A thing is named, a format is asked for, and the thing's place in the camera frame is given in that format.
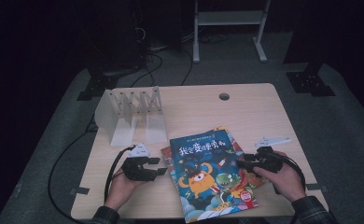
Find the book cover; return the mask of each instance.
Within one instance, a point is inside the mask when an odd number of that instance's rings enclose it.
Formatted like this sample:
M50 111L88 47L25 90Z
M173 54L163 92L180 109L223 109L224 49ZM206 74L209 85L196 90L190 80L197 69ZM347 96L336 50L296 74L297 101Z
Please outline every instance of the book cover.
M244 152L226 128L172 139L161 152L187 223L258 206L252 188L262 181L237 167Z

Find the hand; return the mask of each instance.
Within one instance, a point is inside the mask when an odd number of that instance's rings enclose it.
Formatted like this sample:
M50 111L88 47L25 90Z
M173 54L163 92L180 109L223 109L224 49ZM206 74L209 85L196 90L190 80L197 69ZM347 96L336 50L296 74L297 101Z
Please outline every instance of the hand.
M276 153L281 156L287 155L283 152ZM307 196L298 173L286 163L283 164L280 172L276 174L259 167L254 167L254 172L269 179L278 191L292 203Z
M146 181L133 181L126 177L121 169L113 175L108 197L104 206L118 211L122 205L129 201L136 188L146 183Z

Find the floor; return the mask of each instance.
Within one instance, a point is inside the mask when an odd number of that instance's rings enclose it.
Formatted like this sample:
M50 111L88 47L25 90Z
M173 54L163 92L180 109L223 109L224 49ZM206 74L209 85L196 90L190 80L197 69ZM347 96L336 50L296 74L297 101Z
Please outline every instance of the floor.
M191 63L191 42L183 46L184 50L160 51L147 57L147 69L120 78L116 88L132 84L272 83L334 216L340 223L364 223L364 108L348 90L343 76L326 64L319 75L335 96L294 92L286 72L302 71L306 64L283 64L291 33L263 36L266 63L259 61L253 36L214 35L224 41L201 44L200 63ZM147 70L152 71L152 77L144 76ZM77 100L89 81L85 69L71 83L5 206L0 223L75 223L69 213L95 137L87 127L94 127L92 115L99 102L99 97ZM290 221L290 217L267 219L270 223Z

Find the sleeve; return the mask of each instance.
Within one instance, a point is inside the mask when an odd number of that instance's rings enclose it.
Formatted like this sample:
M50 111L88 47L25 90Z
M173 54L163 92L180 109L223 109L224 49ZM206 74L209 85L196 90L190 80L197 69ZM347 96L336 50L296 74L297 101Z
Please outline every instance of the sleeve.
M315 196L298 199L292 206L302 224L337 223Z
M90 224L117 224L119 221L119 214L115 210L101 206L98 208L94 217L89 222Z

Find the hole in table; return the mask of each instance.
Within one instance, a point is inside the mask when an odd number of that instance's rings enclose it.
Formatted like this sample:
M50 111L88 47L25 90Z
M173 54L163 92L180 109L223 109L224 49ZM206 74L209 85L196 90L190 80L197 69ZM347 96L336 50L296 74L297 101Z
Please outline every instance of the hole in table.
M220 95L219 95L219 99L221 99L222 101L227 101L229 100L231 97L225 93L225 92L222 92Z

